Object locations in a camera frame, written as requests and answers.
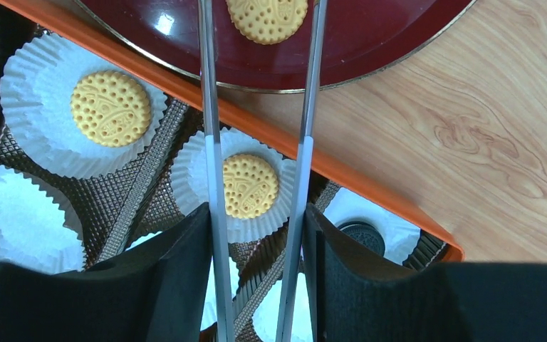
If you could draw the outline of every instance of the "round yellow cookie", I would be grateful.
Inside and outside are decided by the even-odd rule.
[[[150,100],[142,86],[117,71],[80,80],[70,101],[73,119],[93,142],[122,147],[139,140],[150,126]]]
[[[248,39],[263,45],[285,41],[307,14],[307,0],[226,0],[231,21]]]
[[[253,155],[234,155],[223,162],[225,211],[238,219],[267,212],[278,197],[276,171]]]

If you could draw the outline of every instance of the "silver metal rod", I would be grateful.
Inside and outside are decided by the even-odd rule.
[[[280,310],[278,312],[276,342],[290,342],[291,340],[298,262],[303,235],[303,216],[307,208],[307,192],[309,175],[311,173],[311,158],[313,155],[313,121],[316,116],[316,102],[320,90],[320,69],[327,5],[328,0],[315,0],[313,6],[307,84],[303,100],[301,135],[298,141],[291,217],[288,222],[286,260],[284,261],[284,272],[282,275],[282,293],[280,297]]]
[[[217,105],[217,77],[215,75],[215,42],[212,0],[200,0],[200,81],[204,113],[204,139],[207,153],[207,182],[209,209],[213,234],[213,270],[217,297],[217,338],[219,342],[234,341],[234,311],[231,306],[231,279],[225,197],[223,190],[223,160]]]

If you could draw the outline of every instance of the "wood grain surface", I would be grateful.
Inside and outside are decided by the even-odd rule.
[[[302,95],[222,93],[298,134]],[[547,1],[478,0],[401,64],[322,92],[316,145],[416,202],[467,260],[547,261]]]

